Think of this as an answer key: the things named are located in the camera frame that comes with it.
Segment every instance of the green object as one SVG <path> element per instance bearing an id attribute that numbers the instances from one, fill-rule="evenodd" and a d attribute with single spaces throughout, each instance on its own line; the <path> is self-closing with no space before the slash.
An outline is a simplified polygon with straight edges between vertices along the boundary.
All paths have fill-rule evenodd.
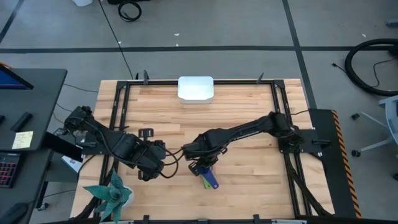
<path id="1" fill-rule="evenodd" d="M 112 171 L 111 184 L 109 187 L 96 185 L 83 188 L 88 190 L 94 197 L 105 201 L 94 211 L 104 212 L 101 217 L 101 222 L 112 213 L 113 221 L 118 224 L 122 206 L 129 200 L 129 196 L 132 192 L 123 187 L 122 178 L 118 176 L 116 171 L 114 169 Z"/>
<path id="2" fill-rule="evenodd" d="M 205 189 L 213 189 L 211 184 L 206 180 L 204 176 L 201 175 L 201 178 L 203 179 L 203 185 L 205 185 Z"/>

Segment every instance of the concrete floor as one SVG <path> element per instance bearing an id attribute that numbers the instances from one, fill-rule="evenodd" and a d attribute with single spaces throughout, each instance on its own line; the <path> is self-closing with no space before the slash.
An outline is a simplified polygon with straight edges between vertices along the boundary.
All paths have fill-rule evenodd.
<path id="1" fill-rule="evenodd" d="M 365 111 L 385 121 L 384 111 L 377 105 L 380 98 L 364 93 L 341 70 L 331 66 L 333 62 L 343 66 L 347 52 L 335 48 L 301 52 L 299 45 L 354 46 L 369 39 L 396 38 L 398 28 L 390 29 L 384 24 L 386 19 L 398 17 L 398 1 L 152 0 L 140 2 L 143 14 L 133 23 L 120 20 L 115 6 L 106 1 L 103 4 L 121 47 L 129 47 L 125 56 L 133 74 L 146 69 L 152 79 L 182 75 L 257 78 L 262 72 L 264 78 L 301 78 L 306 81 L 308 99 L 315 100 L 311 107 L 316 104 L 318 108 L 339 112 L 347 150 L 386 138 L 367 120 L 350 118 L 353 113 Z M 293 23 L 287 20 L 287 6 Z M 297 32 L 293 36 L 292 26 Z M 2 0 L 0 29 L 0 61 L 13 67 L 66 68 L 66 83 L 91 90 L 98 89 L 100 80 L 130 78 L 96 0 L 81 8 L 72 0 Z M 183 51 L 165 48 L 177 44 Z M 228 51 L 184 48 L 231 45 L 241 47 Z M 253 50 L 248 46 L 279 48 Z M 301 54 L 303 61 L 298 60 Z M 372 65 L 387 58 L 390 56 L 386 52 L 360 52 L 353 67 L 363 80 L 375 83 Z M 395 61 L 378 66 L 381 88 L 397 89 L 397 71 Z M 58 103 L 72 110 L 78 105 L 94 107 L 95 100 L 95 93 L 65 86 Z M 60 119 L 68 115 L 58 107 L 55 113 Z M 52 120 L 49 131 L 58 127 L 60 124 Z M 349 158 L 364 218 L 398 220 L 398 182 L 391 178 L 398 172 L 395 154 L 397 147 L 388 146 L 365 152 L 360 158 Z M 50 184 L 47 194 L 75 186 L 76 183 Z M 47 198 L 51 207 L 35 212 L 31 223 L 66 220 L 72 196 L 73 192 L 69 192 Z"/>

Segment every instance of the yellow and black tape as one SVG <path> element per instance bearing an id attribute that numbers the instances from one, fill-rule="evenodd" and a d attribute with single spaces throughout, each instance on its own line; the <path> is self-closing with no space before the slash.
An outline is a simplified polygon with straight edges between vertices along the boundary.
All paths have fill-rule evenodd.
<path id="1" fill-rule="evenodd" d="M 345 167 L 346 174 L 347 174 L 349 191 L 351 192 L 351 197 L 354 202 L 355 215 L 357 218 L 361 218 L 361 211 L 359 209 L 358 198 L 356 196 L 356 192 L 355 192 L 355 188 L 354 188 L 353 176 L 351 175 L 351 169 L 349 168 L 347 152 L 346 152 L 346 148 L 344 145 L 343 133 L 341 132 L 340 123 L 338 122 L 338 115 L 337 115 L 337 112 L 334 110 L 332 110 L 331 112 L 333 113 L 333 118 L 335 119 L 336 132 L 337 132 L 337 136 L 338 136 L 338 141 L 340 143 L 341 155 L 343 156 L 344 167 Z"/>

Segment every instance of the black hose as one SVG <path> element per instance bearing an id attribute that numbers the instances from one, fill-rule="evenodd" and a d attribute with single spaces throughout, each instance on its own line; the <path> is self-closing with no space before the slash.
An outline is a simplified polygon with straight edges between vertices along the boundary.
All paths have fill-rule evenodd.
<path id="1" fill-rule="evenodd" d="M 372 86 L 369 86 L 364 81 L 362 81 L 362 79 L 360 79 L 357 76 L 357 74 L 355 73 L 355 71 L 353 70 L 352 61 L 353 61 L 354 55 L 358 51 L 362 50 L 365 47 L 369 47 L 369 46 L 377 45 L 377 44 L 398 45 L 398 39 L 374 39 L 374 40 L 365 41 L 362 44 L 359 44 L 358 46 L 356 46 L 353 50 L 351 50 L 348 53 L 346 60 L 345 60 L 345 69 L 347 72 L 347 76 L 355 85 L 362 88 L 364 91 L 366 91 L 368 93 L 379 95 L 379 96 L 396 96 L 396 95 L 398 95 L 398 91 L 378 90 Z"/>
<path id="2" fill-rule="evenodd" d="M 122 10 L 123 6 L 125 6 L 127 4 L 132 4 L 134 7 L 136 7 L 138 9 L 138 15 L 136 17 L 129 17 L 125 12 L 123 12 L 123 10 Z M 120 18 L 126 22 L 134 22 L 138 18 L 140 18 L 141 14 L 142 14 L 141 7 L 138 5 L 138 3 L 134 2 L 134 1 L 123 1 L 122 3 L 120 3 L 120 5 L 118 7 L 118 11 L 119 11 Z"/>

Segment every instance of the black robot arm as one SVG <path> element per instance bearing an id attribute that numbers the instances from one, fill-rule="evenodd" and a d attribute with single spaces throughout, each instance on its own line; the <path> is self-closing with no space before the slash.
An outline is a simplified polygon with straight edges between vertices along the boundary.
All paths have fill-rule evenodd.
<path id="1" fill-rule="evenodd" d="M 133 134 L 112 131 L 97 122 L 90 107 L 78 106 L 65 120 L 66 129 L 74 131 L 88 131 L 96 137 L 110 155 L 119 159 L 130 168 L 138 167 L 139 178 L 148 181 L 159 176 L 164 167 L 165 144 L 162 141 L 144 142 Z"/>
<path id="2" fill-rule="evenodd" d="M 189 165 L 191 172 L 199 175 L 203 168 L 208 168 L 217 162 L 217 156 L 227 151 L 229 143 L 259 133 L 269 133 L 279 139 L 284 138 L 291 144 L 302 141 L 284 114 L 270 112 L 267 116 L 237 127 L 208 130 L 192 143 L 182 146 L 182 150 L 186 160 L 195 161 Z"/>

